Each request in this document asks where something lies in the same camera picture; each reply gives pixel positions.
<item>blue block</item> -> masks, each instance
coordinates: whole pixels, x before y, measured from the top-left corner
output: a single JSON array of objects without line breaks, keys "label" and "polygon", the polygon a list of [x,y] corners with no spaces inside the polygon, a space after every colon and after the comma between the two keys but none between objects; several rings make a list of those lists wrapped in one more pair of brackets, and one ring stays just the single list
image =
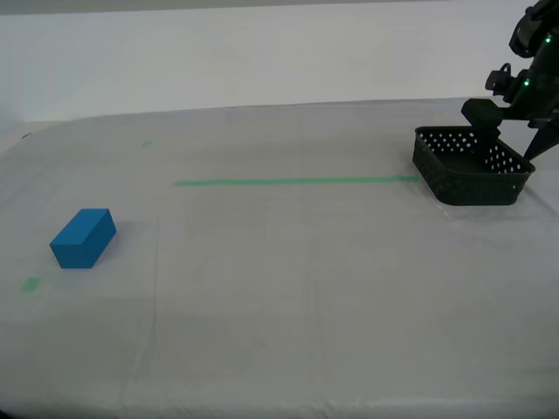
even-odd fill
[{"label": "blue block", "polygon": [[51,241],[61,268],[91,268],[116,233],[108,209],[80,209]]}]

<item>white tablecloth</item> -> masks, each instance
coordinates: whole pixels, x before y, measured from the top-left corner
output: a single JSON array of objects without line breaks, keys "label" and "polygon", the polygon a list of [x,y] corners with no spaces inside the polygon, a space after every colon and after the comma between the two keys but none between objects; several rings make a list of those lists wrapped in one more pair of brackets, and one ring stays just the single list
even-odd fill
[{"label": "white tablecloth", "polygon": [[[174,185],[415,176],[414,128],[465,125],[462,102],[121,115],[20,141],[0,156],[0,409],[556,417],[555,150],[511,207],[449,207],[423,181]],[[523,152],[534,132],[512,124]],[[48,244],[91,207],[117,236],[61,270]]]}]

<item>black basket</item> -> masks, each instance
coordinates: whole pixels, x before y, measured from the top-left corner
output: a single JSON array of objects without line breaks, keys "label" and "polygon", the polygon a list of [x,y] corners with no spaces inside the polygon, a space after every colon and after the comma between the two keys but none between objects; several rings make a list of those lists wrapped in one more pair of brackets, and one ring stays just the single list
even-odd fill
[{"label": "black basket", "polygon": [[497,129],[420,127],[413,162],[449,205],[510,205],[534,166],[499,140]]}]

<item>green tape mark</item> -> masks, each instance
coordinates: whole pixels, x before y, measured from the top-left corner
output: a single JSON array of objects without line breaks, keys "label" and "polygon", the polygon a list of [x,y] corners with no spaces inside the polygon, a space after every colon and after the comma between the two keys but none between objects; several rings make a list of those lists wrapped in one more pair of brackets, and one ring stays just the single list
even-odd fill
[{"label": "green tape mark", "polygon": [[21,292],[34,292],[41,285],[42,280],[40,277],[28,277],[21,287]]},{"label": "green tape mark", "polygon": [[334,183],[393,183],[420,182],[420,176],[384,177],[308,177],[294,179],[211,179],[206,181],[176,181],[173,186],[278,186]]}]

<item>white wall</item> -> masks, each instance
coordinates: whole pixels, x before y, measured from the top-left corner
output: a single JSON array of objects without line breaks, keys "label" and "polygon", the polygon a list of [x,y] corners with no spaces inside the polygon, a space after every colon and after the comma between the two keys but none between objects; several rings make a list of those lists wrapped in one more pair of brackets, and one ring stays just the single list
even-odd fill
[{"label": "white wall", "polygon": [[63,120],[485,95],[534,0],[0,17],[0,109]]}]

